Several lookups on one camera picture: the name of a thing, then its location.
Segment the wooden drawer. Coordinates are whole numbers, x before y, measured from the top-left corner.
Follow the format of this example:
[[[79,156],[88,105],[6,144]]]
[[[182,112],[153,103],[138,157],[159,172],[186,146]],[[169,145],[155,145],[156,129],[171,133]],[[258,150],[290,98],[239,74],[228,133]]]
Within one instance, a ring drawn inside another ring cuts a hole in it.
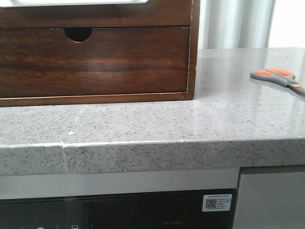
[[[187,27],[1,30],[1,97],[184,92]]]
[[[190,0],[141,4],[1,8],[2,29],[188,25]]]

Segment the grey orange scissors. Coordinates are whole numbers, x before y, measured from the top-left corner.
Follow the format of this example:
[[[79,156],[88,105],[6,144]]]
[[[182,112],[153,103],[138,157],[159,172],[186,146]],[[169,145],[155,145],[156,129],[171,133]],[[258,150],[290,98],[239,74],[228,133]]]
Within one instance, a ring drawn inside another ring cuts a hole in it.
[[[287,87],[302,97],[305,96],[305,89],[295,80],[295,75],[289,71],[275,68],[254,70],[250,72],[250,77]]]

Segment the dark wooden drawer cabinet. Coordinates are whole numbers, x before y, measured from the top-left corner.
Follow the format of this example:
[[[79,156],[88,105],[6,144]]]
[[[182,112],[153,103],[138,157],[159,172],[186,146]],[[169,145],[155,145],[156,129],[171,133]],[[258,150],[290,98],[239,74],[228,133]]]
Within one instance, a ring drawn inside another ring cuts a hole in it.
[[[126,28],[126,27],[187,27],[189,29],[189,51],[187,86],[184,92],[153,92],[131,94],[97,94],[97,95],[63,95],[63,96],[27,96],[8,97],[0,96],[1,106],[22,105],[51,105],[51,104],[91,104],[116,102],[144,102],[166,100],[190,100],[194,96],[195,74],[197,62],[197,45],[199,32],[200,2],[192,0],[191,21],[188,25],[165,26],[121,26],[121,27],[64,27],[64,28],[29,28],[34,29],[62,29],[66,36],[74,42],[84,42],[89,39],[93,28]]]

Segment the black under-counter appliance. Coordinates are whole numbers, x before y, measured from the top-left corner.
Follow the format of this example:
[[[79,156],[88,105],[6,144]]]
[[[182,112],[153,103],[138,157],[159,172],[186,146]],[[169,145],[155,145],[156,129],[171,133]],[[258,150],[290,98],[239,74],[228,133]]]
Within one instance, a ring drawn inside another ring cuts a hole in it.
[[[232,194],[229,211],[202,212],[204,195]],[[3,229],[230,229],[235,189],[3,199]]]

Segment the white QR code sticker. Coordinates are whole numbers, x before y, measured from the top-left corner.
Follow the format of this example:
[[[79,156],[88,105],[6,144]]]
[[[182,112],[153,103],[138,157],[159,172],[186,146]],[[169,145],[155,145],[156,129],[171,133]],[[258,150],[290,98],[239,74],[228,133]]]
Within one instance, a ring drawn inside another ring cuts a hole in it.
[[[202,212],[229,211],[232,198],[232,194],[204,195]]]

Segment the white grey curtain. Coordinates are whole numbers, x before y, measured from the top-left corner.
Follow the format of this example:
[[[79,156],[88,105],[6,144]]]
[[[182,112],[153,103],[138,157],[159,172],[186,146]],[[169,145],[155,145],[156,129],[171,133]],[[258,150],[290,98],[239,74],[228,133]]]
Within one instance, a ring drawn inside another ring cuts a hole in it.
[[[303,0],[203,0],[199,49],[305,46]]]

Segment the grey cabinet door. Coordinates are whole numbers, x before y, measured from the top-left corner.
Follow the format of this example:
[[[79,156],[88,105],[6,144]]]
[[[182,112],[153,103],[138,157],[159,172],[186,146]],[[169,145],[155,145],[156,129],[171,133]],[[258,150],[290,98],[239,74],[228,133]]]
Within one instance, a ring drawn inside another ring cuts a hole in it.
[[[235,229],[303,229],[304,172],[242,174]]]

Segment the white plastic tray on cabinet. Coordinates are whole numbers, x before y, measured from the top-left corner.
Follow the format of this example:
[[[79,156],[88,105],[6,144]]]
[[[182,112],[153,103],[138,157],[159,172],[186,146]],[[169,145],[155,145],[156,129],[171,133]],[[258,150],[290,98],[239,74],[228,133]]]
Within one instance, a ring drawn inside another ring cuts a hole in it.
[[[143,4],[148,0],[1,0],[2,8],[69,5]]]

